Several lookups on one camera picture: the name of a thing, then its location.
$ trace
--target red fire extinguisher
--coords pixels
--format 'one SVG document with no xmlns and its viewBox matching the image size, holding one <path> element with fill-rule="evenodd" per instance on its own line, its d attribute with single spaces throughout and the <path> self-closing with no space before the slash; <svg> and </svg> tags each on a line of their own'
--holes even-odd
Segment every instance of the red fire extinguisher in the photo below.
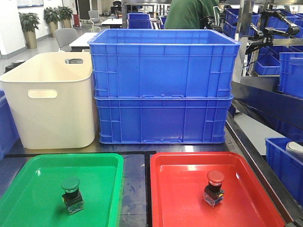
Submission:
<svg viewBox="0 0 303 227">
<path fill-rule="evenodd" d="M 79 14 L 73 14 L 75 27 L 80 27 L 80 17 Z"/>
</svg>

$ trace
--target white table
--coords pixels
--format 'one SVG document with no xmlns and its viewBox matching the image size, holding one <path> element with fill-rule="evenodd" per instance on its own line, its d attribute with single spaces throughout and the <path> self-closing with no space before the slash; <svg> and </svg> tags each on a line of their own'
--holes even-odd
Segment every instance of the white table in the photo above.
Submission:
<svg viewBox="0 0 303 227">
<path fill-rule="evenodd" d="M 78 39 L 70 44 L 72 49 L 89 49 L 89 44 L 87 43 L 92 37 L 94 37 L 97 32 L 86 32 L 81 35 Z"/>
<path fill-rule="evenodd" d="M 101 24 L 108 25 L 110 28 L 120 28 L 122 26 L 122 19 L 107 19 Z"/>
</svg>

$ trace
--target gray chair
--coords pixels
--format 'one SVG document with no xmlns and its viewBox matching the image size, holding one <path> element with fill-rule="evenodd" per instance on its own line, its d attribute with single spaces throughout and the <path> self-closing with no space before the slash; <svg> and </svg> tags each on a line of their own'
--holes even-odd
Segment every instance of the gray chair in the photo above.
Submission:
<svg viewBox="0 0 303 227">
<path fill-rule="evenodd" d="M 55 38 L 59 45 L 59 51 L 71 52 L 69 45 L 78 38 L 78 35 L 74 28 L 62 28 L 55 31 Z"/>
<path fill-rule="evenodd" d="M 93 26 L 91 27 L 91 32 L 93 32 L 94 27 L 97 27 L 102 30 L 102 21 L 99 17 L 99 12 L 96 10 L 90 10 L 89 11 L 89 19 L 93 23 Z"/>
</svg>

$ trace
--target workbench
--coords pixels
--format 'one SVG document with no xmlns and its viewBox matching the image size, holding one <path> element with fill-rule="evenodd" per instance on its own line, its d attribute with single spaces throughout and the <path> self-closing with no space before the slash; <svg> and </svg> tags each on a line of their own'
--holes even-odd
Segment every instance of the workbench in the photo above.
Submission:
<svg viewBox="0 0 303 227">
<path fill-rule="evenodd" d="M 98 135 L 84 148 L 26 149 L 18 141 L 0 161 L 0 196 L 7 190 L 22 166 L 41 154 L 117 153 L 124 158 L 124 194 L 120 227 L 152 226 L 150 158 L 158 152 L 231 151 L 245 157 L 286 222 L 302 213 L 292 197 L 266 164 L 264 158 L 229 115 L 225 143 L 221 144 L 101 144 Z"/>
</svg>

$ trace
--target green shirt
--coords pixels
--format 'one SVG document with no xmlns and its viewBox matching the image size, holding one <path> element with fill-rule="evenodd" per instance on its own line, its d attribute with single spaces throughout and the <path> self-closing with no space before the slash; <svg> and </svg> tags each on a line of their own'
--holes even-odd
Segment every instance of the green shirt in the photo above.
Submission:
<svg viewBox="0 0 303 227">
<path fill-rule="evenodd" d="M 214 16 L 218 4 L 219 0 L 172 0 L 164 29 L 201 29 L 200 20 Z"/>
</svg>

